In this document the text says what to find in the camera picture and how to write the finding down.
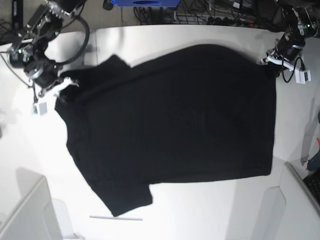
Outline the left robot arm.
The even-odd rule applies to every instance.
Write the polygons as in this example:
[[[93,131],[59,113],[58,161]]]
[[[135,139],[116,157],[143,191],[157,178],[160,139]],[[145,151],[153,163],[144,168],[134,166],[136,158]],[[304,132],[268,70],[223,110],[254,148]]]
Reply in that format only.
[[[278,0],[281,7],[284,30],[273,49],[261,59],[261,64],[270,63],[281,66],[281,70],[297,70],[300,61],[300,70],[306,67],[303,63],[302,52],[306,40],[320,35],[320,2],[318,0]]]

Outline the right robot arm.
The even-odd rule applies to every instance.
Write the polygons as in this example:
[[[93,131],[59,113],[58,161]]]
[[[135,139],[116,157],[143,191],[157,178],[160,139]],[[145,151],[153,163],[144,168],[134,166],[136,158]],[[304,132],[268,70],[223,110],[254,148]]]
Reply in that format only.
[[[58,75],[63,66],[74,62],[85,50],[90,38],[88,23],[81,17],[85,6],[84,0],[47,0],[41,4],[28,23],[18,33],[11,47],[7,50],[8,64],[12,68],[23,69],[31,80],[31,87],[40,87],[38,97],[47,93],[57,93],[58,87],[75,85],[74,80],[65,80]],[[78,21],[84,28],[85,37],[82,46],[73,57],[57,62],[49,59],[45,51],[64,28],[63,21],[69,17]]]

